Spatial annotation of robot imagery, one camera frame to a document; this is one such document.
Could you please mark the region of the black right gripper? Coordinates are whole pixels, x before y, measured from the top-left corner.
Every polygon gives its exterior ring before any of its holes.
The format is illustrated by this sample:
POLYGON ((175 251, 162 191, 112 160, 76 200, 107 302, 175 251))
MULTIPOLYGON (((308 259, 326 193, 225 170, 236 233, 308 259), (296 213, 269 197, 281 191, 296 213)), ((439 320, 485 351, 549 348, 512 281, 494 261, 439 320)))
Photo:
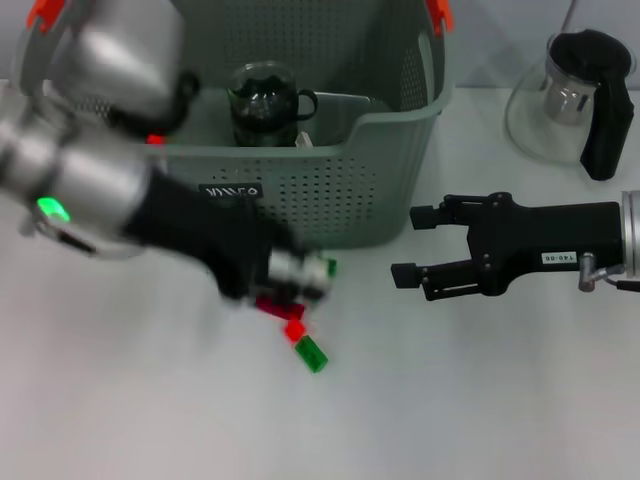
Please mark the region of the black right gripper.
POLYGON ((499 296, 530 273, 577 271, 585 254, 598 268, 623 263, 621 207, 615 202, 524 207, 511 195, 446 195, 437 206, 410 209, 414 230, 468 227, 471 260, 431 266, 391 265, 397 289, 418 289, 427 301, 499 296))

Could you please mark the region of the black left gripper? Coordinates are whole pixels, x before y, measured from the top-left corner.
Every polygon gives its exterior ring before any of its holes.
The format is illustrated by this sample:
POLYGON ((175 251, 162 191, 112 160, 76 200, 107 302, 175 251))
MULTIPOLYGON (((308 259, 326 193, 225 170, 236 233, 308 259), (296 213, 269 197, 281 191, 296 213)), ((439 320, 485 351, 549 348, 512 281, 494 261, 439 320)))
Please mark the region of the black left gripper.
POLYGON ((222 206, 153 169, 124 233, 201 262, 223 296, 241 300, 268 285, 268 260, 279 228, 248 206, 222 206))

